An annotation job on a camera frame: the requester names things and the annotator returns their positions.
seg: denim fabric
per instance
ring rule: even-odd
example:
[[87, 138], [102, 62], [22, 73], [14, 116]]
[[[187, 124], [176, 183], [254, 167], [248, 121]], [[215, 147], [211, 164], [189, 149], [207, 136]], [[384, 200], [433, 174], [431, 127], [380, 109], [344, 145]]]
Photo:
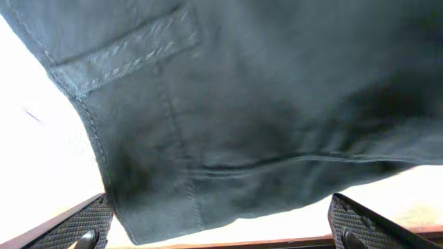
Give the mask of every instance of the denim fabric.
[[135, 244], [443, 164], [443, 1], [0, 11], [77, 109]]

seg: dark fabric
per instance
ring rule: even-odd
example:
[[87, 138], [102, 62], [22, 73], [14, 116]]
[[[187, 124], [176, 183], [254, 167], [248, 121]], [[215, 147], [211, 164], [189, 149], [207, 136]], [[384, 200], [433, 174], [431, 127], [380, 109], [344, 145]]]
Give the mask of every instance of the dark fabric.
[[1, 5], [78, 110], [135, 244], [441, 165], [442, 11], [441, 0]]

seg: gray cloth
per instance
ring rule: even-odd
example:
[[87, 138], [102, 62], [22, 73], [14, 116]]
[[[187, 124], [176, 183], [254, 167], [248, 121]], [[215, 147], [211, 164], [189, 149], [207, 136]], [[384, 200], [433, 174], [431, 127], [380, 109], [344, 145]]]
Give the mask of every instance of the gray cloth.
[[0, 11], [80, 114], [135, 244], [443, 164], [441, 0]]

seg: garment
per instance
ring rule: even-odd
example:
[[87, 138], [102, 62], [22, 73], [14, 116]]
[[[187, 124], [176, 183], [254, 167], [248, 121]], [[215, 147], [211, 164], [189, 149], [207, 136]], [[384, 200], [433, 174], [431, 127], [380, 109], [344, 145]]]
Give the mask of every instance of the garment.
[[443, 1], [0, 11], [78, 111], [135, 244], [443, 163]]

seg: white surface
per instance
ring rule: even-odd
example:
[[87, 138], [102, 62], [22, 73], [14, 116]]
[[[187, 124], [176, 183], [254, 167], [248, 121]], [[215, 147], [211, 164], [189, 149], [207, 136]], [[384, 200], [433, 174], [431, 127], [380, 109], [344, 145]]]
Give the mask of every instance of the white surface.
[[[2, 243], [103, 192], [103, 186], [86, 132], [69, 101], [2, 18], [0, 37]], [[443, 224], [443, 198], [438, 194], [443, 190], [442, 176], [443, 167], [417, 167], [377, 183], [352, 187], [344, 193], [400, 225]], [[81, 184], [79, 189], [78, 181], [89, 184]], [[239, 219], [224, 228], [152, 246], [329, 234], [329, 201], [330, 197], [291, 212]], [[112, 248], [131, 246], [117, 219], [111, 225], [108, 240]]]

